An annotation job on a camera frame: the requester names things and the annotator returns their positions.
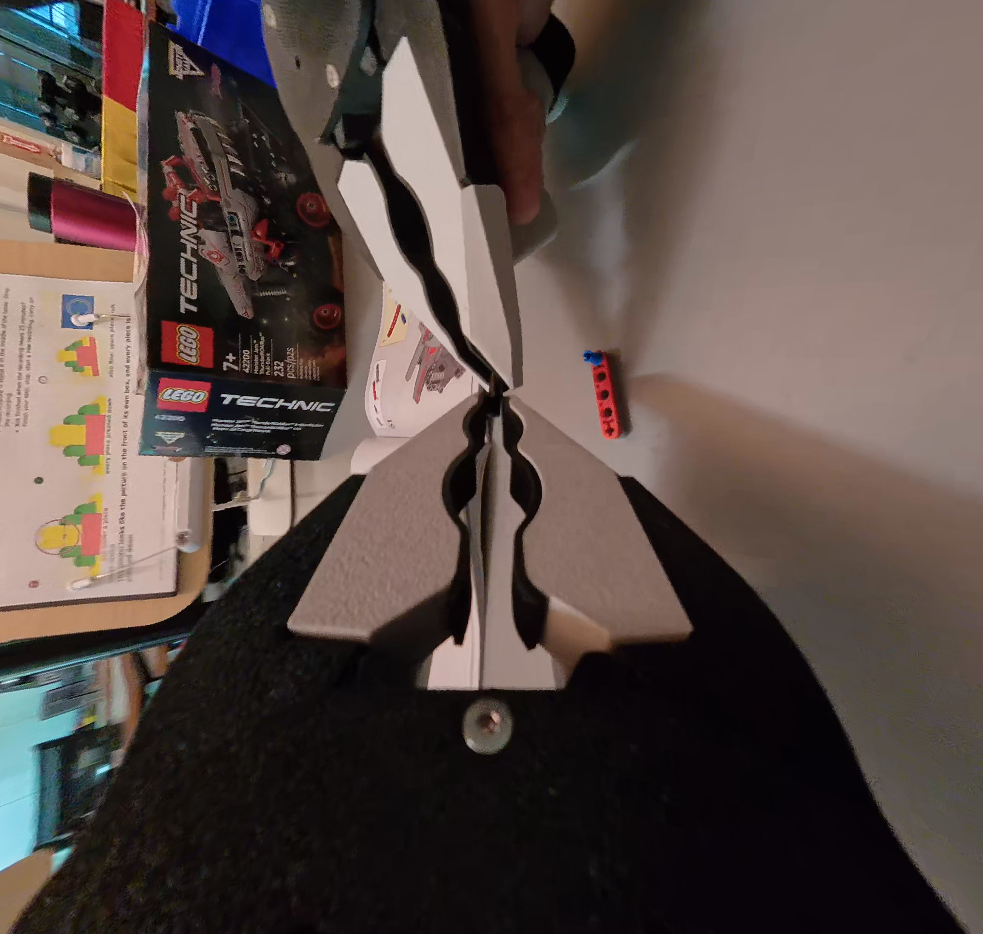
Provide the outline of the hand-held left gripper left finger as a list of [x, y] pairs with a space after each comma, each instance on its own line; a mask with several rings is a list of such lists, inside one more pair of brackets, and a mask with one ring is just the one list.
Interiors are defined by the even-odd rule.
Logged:
[[467, 508], [493, 412], [477, 392], [375, 464], [289, 617], [292, 633], [376, 648], [464, 642], [474, 592]]

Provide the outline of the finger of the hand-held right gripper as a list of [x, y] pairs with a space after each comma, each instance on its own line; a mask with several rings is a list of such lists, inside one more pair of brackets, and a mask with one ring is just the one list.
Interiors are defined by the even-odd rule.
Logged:
[[451, 285], [436, 263], [423, 207], [386, 150], [367, 146], [359, 158], [345, 159], [338, 190], [380, 278], [481, 387], [494, 388], [495, 374], [465, 336]]
[[466, 183], [424, 84], [407, 35], [383, 73], [382, 141], [421, 207], [430, 250], [450, 305], [433, 307], [506, 389], [523, 382], [523, 342], [505, 196], [497, 184]]

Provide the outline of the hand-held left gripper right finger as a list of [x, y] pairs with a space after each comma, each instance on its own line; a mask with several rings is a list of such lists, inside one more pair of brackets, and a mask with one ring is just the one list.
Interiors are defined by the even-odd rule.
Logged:
[[621, 477], [524, 401], [501, 409], [509, 493], [521, 508], [512, 614], [558, 663], [689, 638], [689, 620]]

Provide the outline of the red toy brick beam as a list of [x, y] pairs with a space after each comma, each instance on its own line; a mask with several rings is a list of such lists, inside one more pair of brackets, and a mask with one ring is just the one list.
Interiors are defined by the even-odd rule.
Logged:
[[625, 435], [625, 418], [623, 417], [621, 406], [619, 371], [613, 355], [607, 351], [603, 352], [606, 357], [603, 365], [594, 368], [586, 364], [591, 370], [596, 399], [596, 411], [599, 417], [602, 435], [607, 440], [616, 440]]

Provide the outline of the person's right hand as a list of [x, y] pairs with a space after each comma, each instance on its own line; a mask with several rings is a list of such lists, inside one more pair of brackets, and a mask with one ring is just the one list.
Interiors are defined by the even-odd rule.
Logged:
[[510, 221], [531, 223], [544, 187], [545, 106], [524, 85], [518, 51], [544, 30], [553, 0], [469, 0], [487, 126]]

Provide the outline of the blue panel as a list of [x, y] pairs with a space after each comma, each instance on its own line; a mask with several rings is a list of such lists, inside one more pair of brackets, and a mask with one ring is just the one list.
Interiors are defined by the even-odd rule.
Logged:
[[180, 36], [275, 87], [261, 0], [171, 0], [171, 4], [177, 18], [171, 28]]

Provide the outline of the toy building instruction booklet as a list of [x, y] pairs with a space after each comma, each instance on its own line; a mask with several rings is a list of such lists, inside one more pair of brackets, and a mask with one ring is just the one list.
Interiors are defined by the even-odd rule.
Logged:
[[369, 473], [482, 388], [388, 285], [380, 316], [364, 393], [371, 433], [354, 451], [353, 475]]

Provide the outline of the black toy brick set box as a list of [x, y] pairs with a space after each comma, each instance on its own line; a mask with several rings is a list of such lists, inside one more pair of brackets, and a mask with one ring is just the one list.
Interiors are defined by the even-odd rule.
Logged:
[[275, 88], [146, 52], [141, 453], [316, 461], [344, 398], [340, 232]]

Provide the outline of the red and yellow panel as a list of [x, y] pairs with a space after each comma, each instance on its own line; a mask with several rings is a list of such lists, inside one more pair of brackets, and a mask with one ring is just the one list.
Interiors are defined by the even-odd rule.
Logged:
[[101, 187], [138, 200], [138, 98], [146, 23], [124, 0], [103, 1]]

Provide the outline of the pink metal tumbler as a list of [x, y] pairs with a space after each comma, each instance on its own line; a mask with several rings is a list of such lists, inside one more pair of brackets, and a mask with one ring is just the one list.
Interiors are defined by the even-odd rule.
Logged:
[[32, 230], [56, 242], [135, 252], [138, 215], [131, 203], [70, 180], [31, 172], [27, 214]]

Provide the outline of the brown cardboard board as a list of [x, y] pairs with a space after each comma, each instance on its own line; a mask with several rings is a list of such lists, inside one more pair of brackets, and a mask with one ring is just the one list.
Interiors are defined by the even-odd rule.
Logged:
[[[4, 274], [49, 277], [67, 282], [126, 283], [133, 279], [134, 257], [121, 252], [66, 244], [1, 241]], [[85, 601], [79, 604], [42, 608], [3, 610], [2, 648], [23, 650], [31, 641], [53, 644], [66, 637], [107, 640], [131, 635], [149, 636], [166, 628], [193, 627], [203, 608], [197, 606], [206, 584], [211, 563], [213, 462], [199, 460], [201, 466], [191, 476], [198, 485], [200, 512], [197, 526], [203, 544], [192, 553], [178, 557], [178, 586], [172, 597]]]

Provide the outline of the printed instruction sheet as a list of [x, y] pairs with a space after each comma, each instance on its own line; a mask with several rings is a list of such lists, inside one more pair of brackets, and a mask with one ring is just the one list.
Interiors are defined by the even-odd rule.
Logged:
[[141, 455], [137, 295], [1, 277], [1, 608], [169, 597], [177, 468]]

